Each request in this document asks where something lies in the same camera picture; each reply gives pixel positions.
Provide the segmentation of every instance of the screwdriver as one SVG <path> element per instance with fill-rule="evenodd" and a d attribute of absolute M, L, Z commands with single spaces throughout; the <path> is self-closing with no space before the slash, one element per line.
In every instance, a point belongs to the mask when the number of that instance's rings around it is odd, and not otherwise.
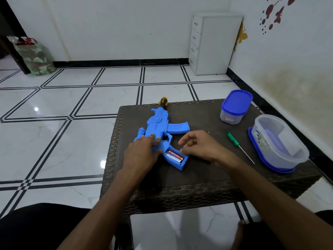
<path fill-rule="evenodd" d="M 239 142 L 232 136 L 232 134 L 230 133 L 230 131 L 227 131 L 225 133 L 227 135 L 227 137 L 234 143 L 235 146 L 238 146 L 240 149 L 242 149 L 243 153 L 252 161 L 252 163 L 255 165 L 255 163 L 253 162 L 253 160 L 250 158 L 250 156 L 247 155 L 247 153 L 243 150 L 243 148 L 240 147 Z"/>

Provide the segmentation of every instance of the hand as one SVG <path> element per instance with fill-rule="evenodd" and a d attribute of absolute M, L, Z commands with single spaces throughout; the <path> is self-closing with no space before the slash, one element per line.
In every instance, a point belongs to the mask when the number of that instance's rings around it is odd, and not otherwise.
<path fill-rule="evenodd" d="M 154 140 L 155 134 L 149 137 L 141 136 L 135 142 L 130 143 L 124 152 L 124 162 L 122 170 L 126 172 L 127 177 L 135 184 L 139 184 L 152 166 L 157 161 L 157 157 L 162 154 L 162 150 L 152 152 L 153 146 L 158 146 L 161 138 Z"/>
<path fill-rule="evenodd" d="M 178 145 L 184 143 L 185 145 L 180 150 L 183 155 L 195 155 L 219 166 L 231 166 L 233 162 L 240 160 L 237 155 L 223 147 L 203 130 L 185 134 L 179 140 Z"/>

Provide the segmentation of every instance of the green screwdriver handle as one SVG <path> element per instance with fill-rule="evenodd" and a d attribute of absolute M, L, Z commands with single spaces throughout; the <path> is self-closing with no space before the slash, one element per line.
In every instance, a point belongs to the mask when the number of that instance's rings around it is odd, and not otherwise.
<path fill-rule="evenodd" d="M 239 146 L 239 142 L 231 135 L 229 131 L 227 131 L 225 134 L 234 143 L 235 146 Z"/>

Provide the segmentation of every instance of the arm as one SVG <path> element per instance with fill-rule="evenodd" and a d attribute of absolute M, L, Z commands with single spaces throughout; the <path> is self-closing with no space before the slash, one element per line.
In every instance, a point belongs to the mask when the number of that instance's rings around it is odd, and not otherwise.
<path fill-rule="evenodd" d="M 119 170 L 104 196 L 82 219 L 58 247 L 58 250 L 109 249 L 119 219 L 136 186 L 157 161 L 162 151 L 152 153 L 160 138 L 141 137 L 124 152 L 123 168 Z"/>
<path fill-rule="evenodd" d="M 266 180 L 205 131 L 185 134 L 181 153 L 223 168 L 287 249 L 333 249 L 333 227 Z"/>

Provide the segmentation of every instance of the clear plastic container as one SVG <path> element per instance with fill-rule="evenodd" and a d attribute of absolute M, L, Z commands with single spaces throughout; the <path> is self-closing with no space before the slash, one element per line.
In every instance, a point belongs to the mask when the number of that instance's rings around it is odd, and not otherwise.
<path fill-rule="evenodd" d="M 236 89 L 229 93 L 221 105 L 220 119 L 231 125 L 238 124 L 252 102 L 252 94 Z"/>
<path fill-rule="evenodd" d="M 255 119 L 251 133 L 273 167 L 291 169 L 309 158 L 309 150 L 281 118 L 261 115 Z"/>

